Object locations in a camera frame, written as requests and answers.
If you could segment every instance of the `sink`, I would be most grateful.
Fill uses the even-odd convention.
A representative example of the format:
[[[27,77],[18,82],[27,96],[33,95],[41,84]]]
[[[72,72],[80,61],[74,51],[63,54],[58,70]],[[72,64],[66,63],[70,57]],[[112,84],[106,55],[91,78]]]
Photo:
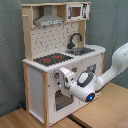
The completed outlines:
[[[90,52],[95,52],[94,49],[91,48],[85,48],[85,47],[77,47],[73,49],[68,49],[65,51],[65,53],[72,54],[72,55],[83,55],[83,54],[88,54]]]

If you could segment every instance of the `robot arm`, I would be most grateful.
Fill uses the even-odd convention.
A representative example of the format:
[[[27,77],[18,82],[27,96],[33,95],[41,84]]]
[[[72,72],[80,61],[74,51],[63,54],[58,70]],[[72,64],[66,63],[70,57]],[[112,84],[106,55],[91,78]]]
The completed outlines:
[[[65,90],[82,101],[90,102],[95,98],[95,93],[100,92],[109,81],[123,72],[127,66],[128,43],[113,53],[111,68],[99,77],[96,77],[94,73],[87,70],[75,82],[75,73],[70,72],[64,67],[60,68],[60,76],[63,78],[63,87]]]

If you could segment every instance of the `wooden toy kitchen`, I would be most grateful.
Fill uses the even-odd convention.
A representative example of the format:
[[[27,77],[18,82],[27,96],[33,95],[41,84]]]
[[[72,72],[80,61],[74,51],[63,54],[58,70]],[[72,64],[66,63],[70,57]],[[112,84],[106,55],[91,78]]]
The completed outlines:
[[[105,49],[85,43],[90,4],[21,5],[26,108],[46,128],[87,104],[67,91],[61,92],[59,68],[75,72],[77,79],[87,69],[96,76],[102,74]]]

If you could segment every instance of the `pegboard backsplash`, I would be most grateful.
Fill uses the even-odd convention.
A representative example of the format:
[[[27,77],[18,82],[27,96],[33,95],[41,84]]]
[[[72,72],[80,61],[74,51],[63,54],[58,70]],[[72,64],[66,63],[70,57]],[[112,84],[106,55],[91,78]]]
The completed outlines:
[[[31,31],[33,58],[41,57],[67,49],[70,37],[78,33],[79,22],[35,27]],[[78,46],[78,36],[73,38]]]

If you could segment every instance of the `stovetop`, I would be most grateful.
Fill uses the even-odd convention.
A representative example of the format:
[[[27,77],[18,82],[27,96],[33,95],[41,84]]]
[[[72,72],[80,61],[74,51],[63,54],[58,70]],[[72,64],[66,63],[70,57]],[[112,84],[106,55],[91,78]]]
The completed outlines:
[[[48,67],[50,65],[61,63],[69,59],[73,59],[73,57],[60,54],[60,53],[54,53],[51,55],[36,58],[33,61]]]

